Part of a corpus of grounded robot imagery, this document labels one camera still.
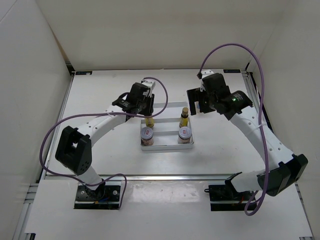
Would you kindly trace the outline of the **small yellow bottle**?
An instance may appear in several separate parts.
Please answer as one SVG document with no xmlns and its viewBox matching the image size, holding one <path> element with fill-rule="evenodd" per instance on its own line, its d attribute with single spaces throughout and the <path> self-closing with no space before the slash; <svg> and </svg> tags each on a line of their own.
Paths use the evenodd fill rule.
<svg viewBox="0 0 320 240">
<path fill-rule="evenodd" d="M 180 120 L 179 120 L 179 127 L 187 127 L 188 126 L 188 119 L 189 119 L 189 109 L 184 107 L 181 111 Z"/>
<path fill-rule="evenodd" d="M 148 127 L 148 128 L 153 128 L 154 127 L 154 125 L 155 125 L 155 121 L 154 121 L 154 118 L 153 117 L 146 117 L 145 118 L 145 125 L 146 125 L 146 127 Z"/>
</svg>

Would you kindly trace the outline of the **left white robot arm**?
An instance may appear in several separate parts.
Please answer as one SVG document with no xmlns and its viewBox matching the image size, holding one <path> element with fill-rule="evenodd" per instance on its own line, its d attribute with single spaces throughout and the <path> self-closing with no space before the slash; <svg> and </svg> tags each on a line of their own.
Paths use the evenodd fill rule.
<svg viewBox="0 0 320 240">
<path fill-rule="evenodd" d="M 127 122 L 131 115 L 151 116 L 153 113 L 153 80 L 143 80 L 132 85 L 129 93 L 120 95 L 105 111 L 87 123 L 67 126 L 62 130 L 55 158 L 88 185 L 87 194 L 100 200 L 105 194 L 102 178 L 92 167 L 92 147 L 115 127 Z"/>
</svg>

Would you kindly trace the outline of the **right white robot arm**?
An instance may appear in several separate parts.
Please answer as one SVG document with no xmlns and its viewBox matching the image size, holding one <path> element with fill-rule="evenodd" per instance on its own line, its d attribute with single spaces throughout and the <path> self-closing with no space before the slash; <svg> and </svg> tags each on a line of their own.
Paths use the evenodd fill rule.
<svg viewBox="0 0 320 240">
<path fill-rule="evenodd" d="M 231 92 L 221 73 L 203 70 L 198 74 L 201 85 L 187 91 L 191 115 L 217 112 L 236 126 L 259 153 L 265 170 L 240 172 L 225 181 L 224 193 L 230 200 L 238 199 L 243 192 L 266 190 L 276 196 L 294 184 L 305 170 L 308 160 L 295 155 L 262 122 L 251 99 L 241 90 Z"/>
</svg>

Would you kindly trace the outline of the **tall white-bead jar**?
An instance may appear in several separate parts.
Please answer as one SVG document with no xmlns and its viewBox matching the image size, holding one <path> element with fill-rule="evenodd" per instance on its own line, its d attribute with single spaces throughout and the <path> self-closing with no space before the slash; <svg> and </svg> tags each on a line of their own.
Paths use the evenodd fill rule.
<svg viewBox="0 0 320 240">
<path fill-rule="evenodd" d="M 202 112 L 202 111 L 201 111 L 201 108 L 200 108 L 200 103 L 199 103 L 199 101 L 196 101 L 196 102 L 195 102 L 195 109 L 196 109 L 196 113 L 197 113 L 197 114 L 199 114 L 199 113 Z"/>
</svg>

